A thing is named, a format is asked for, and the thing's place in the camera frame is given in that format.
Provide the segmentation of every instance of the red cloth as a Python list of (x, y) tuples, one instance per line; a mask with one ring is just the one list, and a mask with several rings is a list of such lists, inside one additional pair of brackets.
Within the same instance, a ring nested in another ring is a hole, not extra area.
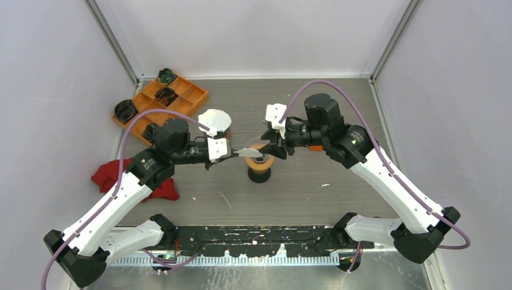
[[(133, 160), (133, 158), (125, 159), (123, 162), (124, 170), (126, 166)], [(119, 172), (119, 160), (113, 160), (107, 164), (103, 164), (98, 168), (98, 171), (91, 177), (99, 187), (101, 193), (107, 193), (112, 186), (117, 182), (117, 175)], [(175, 201), (179, 198), (179, 194), (174, 188), (172, 178), (165, 180), (154, 192), (142, 201), (150, 198), (165, 198), (170, 201)]]

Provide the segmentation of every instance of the gray wooden tabletop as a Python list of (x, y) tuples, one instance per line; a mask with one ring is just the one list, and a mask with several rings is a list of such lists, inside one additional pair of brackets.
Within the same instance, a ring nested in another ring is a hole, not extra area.
[[(296, 90), (308, 80), (196, 80), (210, 92), (210, 100), (198, 114), (215, 108), (232, 118), (231, 147), (241, 149), (260, 136), (267, 104), (287, 104)], [(354, 100), (383, 148), (387, 143), (373, 95), (366, 79), (336, 79)], [(338, 100), (345, 121), (360, 124), (343, 98), (325, 85), (306, 89), (290, 115), (306, 118), (304, 99), (326, 92)], [(196, 126), (191, 136), (200, 135)], [(145, 145), (131, 137), (125, 158)], [(297, 149), (287, 160), (276, 159), (272, 176), (264, 184), (247, 177), (244, 158), (233, 158), (206, 171), (201, 164), (176, 166), (173, 177), (180, 194), (177, 201), (153, 199), (137, 205), (121, 225), (137, 225), (151, 215), (162, 213), (176, 225), (333, 225), (346, 212), (365, 216), (397, 217), (393, 209), (361, 178), (325, 155)]]

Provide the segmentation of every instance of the wooden organizer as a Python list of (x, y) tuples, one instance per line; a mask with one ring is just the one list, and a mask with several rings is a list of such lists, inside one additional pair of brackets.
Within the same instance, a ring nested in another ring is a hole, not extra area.
[[(210, 98), (208, 91), (206, 91), (203, 88), (200, 88), (194, 83), (191, 83), (178, 75), (176, 75), (176, 79), (172, 83), (170, 83), (168, 87), (174, 89), (175, 94), (178, 96), (176, 100), (174, 100), (169, 106), (165, 106), (160, 101), (155, 99), (156, 92), (159, 89), (164, 88), (164, 85), (162, 85), (156, 79), (154, 79), (145, 88), (143, 88), (136, 96), (134, 96), (132, 98), (132, 101), (133, 104), (135, 104), (137, 111), (139, 111), (139, 114), (151, 109), (168, 109), (191, 117)], [(112, 119), (123, 129), (126, 129), (130, 125), (132, 120), (139, 114), (135, 115), (126, 124), (120, 122), (114, 115), (112, 116)], [(151, 143), (142, 136), (147, 125), (151, 123), (156, 123), (158, 126), (162, 126), (165, 120), (173, 117), (177, 116), (165, 113), (155, 113), (146, 115), (142, 119), (140, 119), (137, 122), (137, 124), (134, 125), (131, 133), (140, 140), (142, 140), (147, 145), (151, 145)]]

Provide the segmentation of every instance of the white wall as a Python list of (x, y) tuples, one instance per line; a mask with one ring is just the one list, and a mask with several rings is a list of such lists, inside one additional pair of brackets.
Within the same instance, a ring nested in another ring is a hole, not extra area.
[[(100, 198), (90, 180), (133, 90), (83, 1), (0, 1), (0, 288), (38, 289), (43, 243)], [(54, 265), (48, 289), (67, 275)]]
[(98, 0), (147, 77), (370, 74), (408, 2)]
[(452, 289), (512, 282), (511, 14), (510, 1), (423, 1), (377, 80), (405, 172), (472, 238), (441, 250)]

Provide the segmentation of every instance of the robotic arm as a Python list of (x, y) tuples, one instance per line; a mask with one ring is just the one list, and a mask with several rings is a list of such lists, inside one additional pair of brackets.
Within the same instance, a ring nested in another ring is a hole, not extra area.
[[(311, 95), (305, 100), (304, 107), (307, 120), (288, 117), (280, 123), (286, 106), (267, 105), (268, 130), (261, 139), (269, 140), (269, 144), (260, 152), (286, 159), (287, 155), (295, 153), (296, 147), (321, 145), (327, 156), (363, 178), (400, 216), (398, 219), (380, 219), (347, 213), (334, 226), (338, 241), (344, 245), (362, 240), (392, 245), (408, 260), (423, 263), (450, 230), (432, 213), (438, 213), (454, 224), (460, 218), (459, 212), (453, 207), (443, 208), (405, 178), (382, 148), (374, 148), (364, 127), (344, 122), (337, 101), (329, 95)], [(395, 174), (400, 174), (404, 183), (432, 208), (431, 212), (427, 212), (388, 172), (377, 150)]]
[[(116, 197), (57, 258), (59, 265), (78, 287), (96, 281), (120, 257), (146, 247), (169, 248), (175, 242), (176, 227), (161, 214), (122, 233), (110, 234), (111, 229), (128, 211), (174, 175), (175, 165), (204, 163), (208, 170), (213, 164), (237, 156), (232, 153), (226, 138), (190, 141), (188, 123), (180, 118), (171, 118), (161, 127), (151, 124), (146, 128), (145, 135), (150, 138), (153, 146), (135, 155), (120, 179)], [(83, 221), (112, 198), (115, 188), (116, 185), (70, 227), (62, 232), (51, 230), (44, 237), (52, 254), (77, 231)]]

